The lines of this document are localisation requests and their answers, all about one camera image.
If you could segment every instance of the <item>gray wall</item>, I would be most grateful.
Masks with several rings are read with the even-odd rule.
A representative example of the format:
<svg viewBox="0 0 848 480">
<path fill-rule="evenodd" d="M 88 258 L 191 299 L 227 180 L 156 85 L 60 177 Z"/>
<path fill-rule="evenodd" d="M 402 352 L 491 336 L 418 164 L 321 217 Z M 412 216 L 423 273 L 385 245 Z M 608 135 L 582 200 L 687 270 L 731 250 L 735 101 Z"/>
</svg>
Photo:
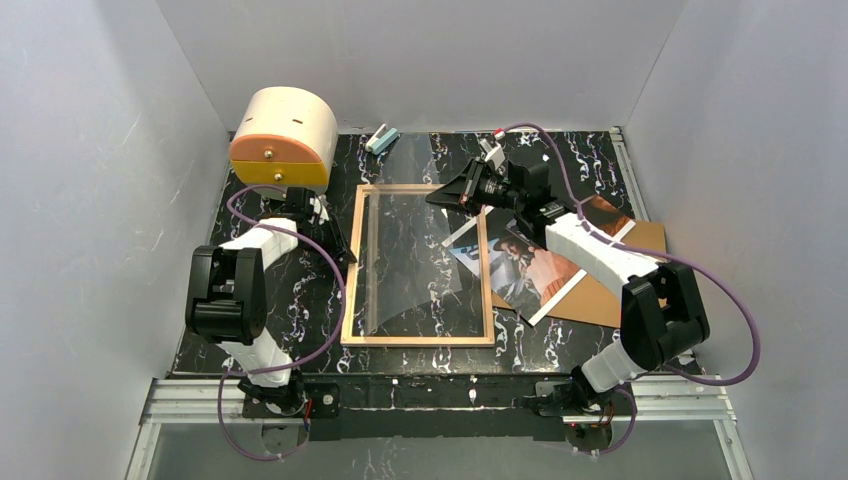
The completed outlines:
<svg viewBox="0 0 848 480">
<path fill-rule="evenodd" d="M 671 249 L 715 268 L 759 319 L 760 369 L 730 389 L 757 478 L 848 467 L 846 128 L 845 2 L 693 0 L 625 129 Z M 750 337 L 707 297 L 700 353 L 733 375 Z"/>
<path fill-rule="evenodd" d="M 307 88 L 343 130 L 627 121 L 686 0 L 161 0 L 224 125 Z"/>
<path fill-rule="evenodd" d="M 0 7 L 0 477 L 121 478 L 225 130 L 153 0 Z"/>
</svg>

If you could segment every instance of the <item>marble tabletop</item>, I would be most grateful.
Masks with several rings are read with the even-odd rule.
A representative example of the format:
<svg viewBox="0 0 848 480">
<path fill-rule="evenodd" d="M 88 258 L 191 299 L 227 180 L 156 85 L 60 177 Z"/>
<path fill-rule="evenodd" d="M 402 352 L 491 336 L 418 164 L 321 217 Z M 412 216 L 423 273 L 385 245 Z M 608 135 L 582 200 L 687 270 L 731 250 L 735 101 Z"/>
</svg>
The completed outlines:
<svg viewBox="0 0 848 480">
<path fill-rule="evenodd" d="M 568 175 L 578 198 L 597 193 L 632 216 L 615 152 L 606 132 L 553 133 L 566 158 Z M 481 155 L 476 133 L 403 134 L 379 156 L 365 151 L 369 135 L 340 135 L 326 199 L 343 232 L 350 235 L 357 185 L 433 183 L 452 179 L 469 158 Z M 504 150 L 517 149 L 542 157 L 549 151 L 538 135 L 509 134 Z M 553 163 L 551 184 L 565 197 L 559 168 Z M 242 187 L 232 171 L 221 197 L 210 243 L 220 244 L 248 230 L 224 206 Z M 269 201 L 249 194 L 238 202 L 245 214 L 258 218 Z M 299 249 L 266 273 L 267 328 L 293 358 L 308 355 L 325 342 L 339 319 L 339 292 L 330 269 L 317 253 Z M 588 360 L 617 335 L 611 328 L 545 318 L 531 327 L 510 310 L 495 311 L 495 346 L 491 348 L 351 348 L 336 342 L 325 354 L 305 365 L 305 374 L 521 374 L 563 373 Z M 173 375 L 218 375 L 231 359 L 217 346 L 185 333 L 174 359 Z"/>
</svg>

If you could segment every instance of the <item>wooden picture frame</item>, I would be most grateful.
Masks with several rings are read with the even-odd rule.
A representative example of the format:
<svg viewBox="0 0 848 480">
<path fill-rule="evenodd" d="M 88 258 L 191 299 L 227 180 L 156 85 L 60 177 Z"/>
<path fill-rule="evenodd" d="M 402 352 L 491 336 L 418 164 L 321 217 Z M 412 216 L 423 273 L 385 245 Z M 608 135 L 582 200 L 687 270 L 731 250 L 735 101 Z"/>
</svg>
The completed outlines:
<svg viewBox="0 0 848 480">
<path fill-rule="evenodd" d="M 430 184 L 381 184 L 381 185 L 359 185 L 356 189 L 354 199 L 353 232 L 351 234 L 351 250 L 360 257 L 359 250 L 362 244 L 363 217 L 365 214 L 366 199 L 375 200 L 380 195 L 425 195 L 441 187 L 441 185 Z M 377 208 L 369 209 L 369 238 L 368 248 L 377 248 L 376 227 L 373 221 L 379 218 Z M 480 247 L 480 279 L 481 279 L 481 303 L 483 313 L 483 335 L 479 337 L 379 337 L 367 335 L 354 335 L 354 310 L 356 308 L 357 281 L 359 277 L 359 261 L 348 267 L 346 302 L 344 321 L 342 324 L 341 344 L 356 347 L 491 347 L 495 344 L 495 324 L 492 310 L 492 290 L 489 280 L 489 249 L 486 239 L 486 215 L 477 217 L 477 241 Z M 374 254 L 368 255 L 367 261 L 373 262 Z M 366 275 L 376 275 L 374 268 L 367 268 Z M 369 305 L 376 305 L 375 299 L 371 299 Z"/>
</svg>

